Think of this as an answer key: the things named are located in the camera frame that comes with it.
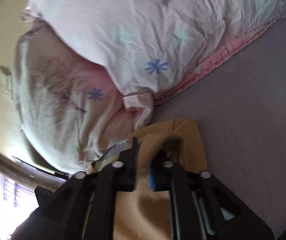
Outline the tan garment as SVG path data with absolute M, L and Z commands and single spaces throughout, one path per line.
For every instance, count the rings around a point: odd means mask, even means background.
M 184 170 L 207 170 L 204 145 L 196 118 L 174 118 L 140 128 L 128 135 L 139 141 L 136 189 L 118 192 L 115 203 L 113 239 L 171 239 L 171 213 L 168 190 L 157 180 L 167 175 L 163 164 L 151 167 L 161 150 L 163 161 L 178 164 Z

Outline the window with curtain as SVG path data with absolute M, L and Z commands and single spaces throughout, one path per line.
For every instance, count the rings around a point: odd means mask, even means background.
M 35 211 L 35 189 L 56 191 L 68 176 L 34 167 L 16 157 L 0 155 L 0 229 L 11 235 Z

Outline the tree print pillow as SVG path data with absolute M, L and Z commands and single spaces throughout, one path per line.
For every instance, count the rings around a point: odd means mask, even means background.
M 153 114 L 150 94 L 122 95 L 107 71 L 36 20 L 17 42 L 14 101 L 23 132 L 54 168 L 85 170 Z

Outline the lavender bed sheet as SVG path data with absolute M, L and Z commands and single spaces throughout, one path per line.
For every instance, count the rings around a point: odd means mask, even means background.
M 208 168 L 275 237 L 286 230 L 286 17 L 187 90 L 154 122 L 196 118 Z

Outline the pink floral pillow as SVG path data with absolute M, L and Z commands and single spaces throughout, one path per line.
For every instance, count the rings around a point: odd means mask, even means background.
M 286 16 L 286 0 L 28 0 L 62 41 L 125 95 L 167 100 Z

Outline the white wall switch plate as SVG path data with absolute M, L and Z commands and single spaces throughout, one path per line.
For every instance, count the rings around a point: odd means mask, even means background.
M 0 66 L 0 88 L 2 96 L 8 102 L 14 102 L 13 77 L 10 68 Z

